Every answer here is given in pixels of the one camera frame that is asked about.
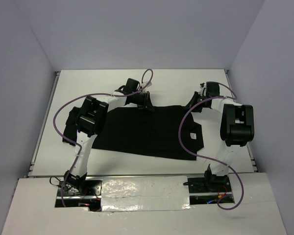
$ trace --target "white board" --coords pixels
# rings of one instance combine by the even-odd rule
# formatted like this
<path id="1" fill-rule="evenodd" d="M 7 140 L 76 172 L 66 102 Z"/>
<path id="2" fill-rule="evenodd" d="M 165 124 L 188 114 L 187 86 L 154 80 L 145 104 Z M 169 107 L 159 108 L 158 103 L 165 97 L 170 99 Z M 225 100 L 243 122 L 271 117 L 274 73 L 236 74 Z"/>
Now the white board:
<path id="1" fill-rule="evenodd" d="M 286 235 L 276 202 L 257 196 L 264 174 L 240 174 L 245 196 L 257 197 L 232 211 L 216 204 L 182 211 L 90 212 L 86 208 L 55 208 L 57 187 L 48 178 L 20 179 L 2 235 Z M 239 187 L 237 181 L 231 186 Z"/>
<path id="2" fill-rule="evenodd" d="M 101 209 L 106 212 L 177 211 L 190 208 L 187 177 L 104 177 Z"/>

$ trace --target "gray wall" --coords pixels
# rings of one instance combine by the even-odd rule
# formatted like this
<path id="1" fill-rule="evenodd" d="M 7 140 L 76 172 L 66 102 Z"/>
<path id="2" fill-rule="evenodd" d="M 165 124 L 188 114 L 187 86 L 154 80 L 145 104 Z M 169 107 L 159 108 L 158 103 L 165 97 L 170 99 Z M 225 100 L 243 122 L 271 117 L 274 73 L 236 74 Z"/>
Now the gray wall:
<path id="1" fill-rule="evenodd" d="M 56 70 L 229 69 L 264 0 L 15 0 Z"/>
<path id="2" fill-rule="evenodd" d="M 12 0 L 0 0 L 0 234 L 18 177 L 29 169 L 53 69 Z"/>
<path id="3" fill-rule="evenodd" d="M 266 0 L 230 69 L 255 112 L 252 150 L 294 235 L 294 0 Z"/>

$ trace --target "white platform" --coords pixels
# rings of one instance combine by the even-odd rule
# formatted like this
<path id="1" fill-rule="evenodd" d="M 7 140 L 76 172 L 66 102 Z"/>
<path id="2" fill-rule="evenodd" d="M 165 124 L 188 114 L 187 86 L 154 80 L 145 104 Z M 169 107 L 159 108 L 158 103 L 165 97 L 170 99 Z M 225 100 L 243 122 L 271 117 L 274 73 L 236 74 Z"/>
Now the white platform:
<path id="1" fill-rule="evenodd" d="M 74 160 L 74 147 L 62 143 L 55 132 L 52 119 L 55 112 L 66 102 L 83 94 L 112 93 L 127 79 L 141 80 L 145 70 L 63 70 L 61 71 L 48 119 L 44 128 L 33 176 L 63 176 Z M 148 89 L 154 106 L 186 105 L 194 91 L 200 90 L 200 83 L 216 81 L 228 85 L 224 70 L 154 70 L 152 86 Z M 220 88 L 221 95 L 231 95 Z M 80 107 L 83 99 L 65 108 L 58 116 L 57 125 L 64 130 L 69 111 Z M 193 114 L 194 120 L 202 125 L 205 147 L 198 153 L 214 158 L 221 143 L 221 115 L 204 109 Z M 171 160 L 106 150 L 93 149 L 88 162 L 88 175 L 144 175 L 144 174 L 193 174 L 204 173 L 209 161 Z M 233 167 L 238 172 L 253 172 L 246 147 L 242 148 Z"/>
<path id="2" fill-rule="evenodd" d="M 55 208 L 57 187 L 48 178 L 20 179 L 2 235 L 286 235 L 266 174 L 240 175 L 247 201 L 232 211 L 223 211 L 216 204 L 183 211 Z M 239 187 L 232 177 L 230 182 L 233 188 Z M 237 202 L 241 193 L 233 195 Z"/>

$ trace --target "red wire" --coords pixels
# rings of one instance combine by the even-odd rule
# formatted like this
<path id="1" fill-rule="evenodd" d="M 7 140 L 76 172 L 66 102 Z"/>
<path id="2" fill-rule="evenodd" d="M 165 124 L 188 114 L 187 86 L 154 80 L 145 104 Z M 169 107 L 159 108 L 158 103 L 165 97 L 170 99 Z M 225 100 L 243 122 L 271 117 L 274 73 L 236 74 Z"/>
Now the red wire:
<path id="1" fill-rule="evenodd" d="M 226 188 L 226 186 L 223 186 L 224 188 L 225 188 L 225 195 L 226 195 L 226 193 L 227 193 L 227 188 Z"/>
<path id="2" fill-rule="evenodd" d="M 97 200 L 100 200 L 100 198 L 98 198 L 98 196 L 97 196 L 97 194 L 96 194 L 95 192 L 94 192 L 94 194 L 95 194 L 95 196 L 96 196 L 96 199 L 97 199 Z"/>
<path id="3" fill-rule="evenodd" d="M 79 200 L 78 203 L 80 203 L 85 198 L 86 194 L 87 194 L 87 189 L 86 189 L 85 195 Z"/>

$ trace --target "black fabric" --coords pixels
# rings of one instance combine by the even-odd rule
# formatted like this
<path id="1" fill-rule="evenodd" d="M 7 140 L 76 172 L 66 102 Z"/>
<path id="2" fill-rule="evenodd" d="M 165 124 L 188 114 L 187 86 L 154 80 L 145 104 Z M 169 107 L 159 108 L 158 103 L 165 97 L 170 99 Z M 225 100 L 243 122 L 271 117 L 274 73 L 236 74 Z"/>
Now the black fabric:
<path id="1" fill-rule="evenodd" d="M 74 107 L 66 122 L 64 135 L 76 141 L 75 117 L 79 108 Z M 108 113 L 102 132 L 93 148 L 133 153 L 146 156 L 196 160 L 186 153 L 178 141 L 178 128 L 187 111 L 182 106 L 155 107 L 155 112 L 137 108 L 117 108 Z M 184 145 L 192 152 L 204 147 L 201 125 L 188 115 L 181 131 Z"/>

